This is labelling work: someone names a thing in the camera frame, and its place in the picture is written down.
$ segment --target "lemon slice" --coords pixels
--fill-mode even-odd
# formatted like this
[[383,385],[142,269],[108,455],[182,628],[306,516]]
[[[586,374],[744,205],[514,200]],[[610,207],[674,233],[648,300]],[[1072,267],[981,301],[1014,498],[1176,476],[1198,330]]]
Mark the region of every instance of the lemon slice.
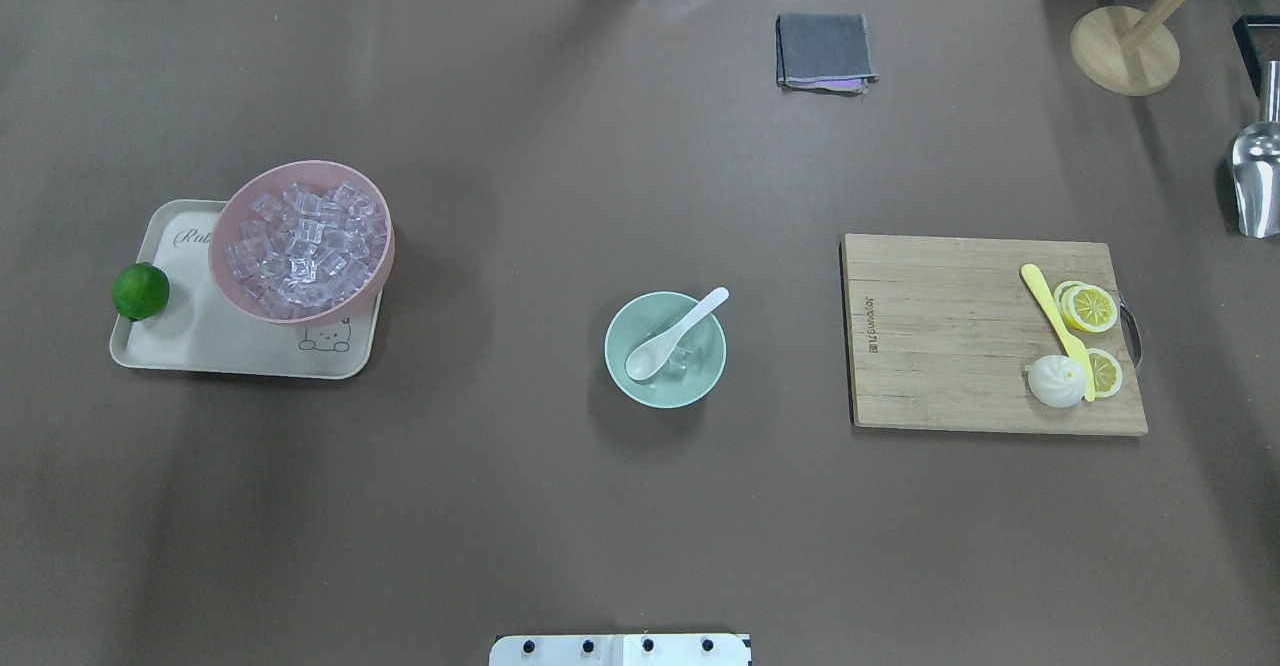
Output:
[[1093,369],[1093,383],[1097,384],[1097,397],[1106,398],[1120,391],[1124,383],[1124,374],[1120,371],[1120,361],[1101,348],[1089,348],[1089,366]]
[[1059,311],[1062,310],[1062,295],[1073,286],[1085,286],[1085,283],[1083,280],[1065,280],[1053,287],[1053,304],[1057,304]]
[[1062,292],[1062,302],[1059,309],[1066,325],[1088,333],[1102,333],[1110,329],[1116,325],[1116,316],[1120,315],[1111,293],[1087,283],[1073,286]]

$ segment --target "stainless steel scoop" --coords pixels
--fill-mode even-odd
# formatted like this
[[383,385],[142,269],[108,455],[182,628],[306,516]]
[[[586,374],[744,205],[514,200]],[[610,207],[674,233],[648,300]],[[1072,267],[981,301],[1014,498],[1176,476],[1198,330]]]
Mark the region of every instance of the stainless steel scoop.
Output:
[[1262,120],[1245,127],[1231,147],[1240,233],[1266,238],[1280,233],[1280,61],[1262,74]]

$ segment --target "round wooden base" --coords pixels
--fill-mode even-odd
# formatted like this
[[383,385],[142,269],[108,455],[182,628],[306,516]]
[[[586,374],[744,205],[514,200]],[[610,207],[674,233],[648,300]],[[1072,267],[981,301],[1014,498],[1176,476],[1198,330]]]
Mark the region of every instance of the round wooden base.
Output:
[[1178,73],[1178,41],[1164,26],[1139,41],[1128,54],[1120,37],[1143,15],[1129,6],[1102,6],[1080,15],[1071,29],[1075,65],[1094,83],[1125,96],[1151,96],[1169,86]]

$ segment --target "green lime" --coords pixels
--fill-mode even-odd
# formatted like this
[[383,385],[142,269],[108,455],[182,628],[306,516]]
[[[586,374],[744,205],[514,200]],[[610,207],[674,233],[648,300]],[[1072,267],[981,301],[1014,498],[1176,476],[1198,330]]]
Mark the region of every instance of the green lime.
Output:
[[169,302],[169,277],[151,264],[133,264],[111,284],[115,310],[132,321],[155,316]]

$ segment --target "metal bracket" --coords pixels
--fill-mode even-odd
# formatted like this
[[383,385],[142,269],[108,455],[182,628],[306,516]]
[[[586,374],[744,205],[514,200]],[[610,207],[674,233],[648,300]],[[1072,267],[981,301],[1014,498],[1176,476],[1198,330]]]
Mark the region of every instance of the metal bracket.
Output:
[[500,637],[489,666],[751,666],[749,634]]

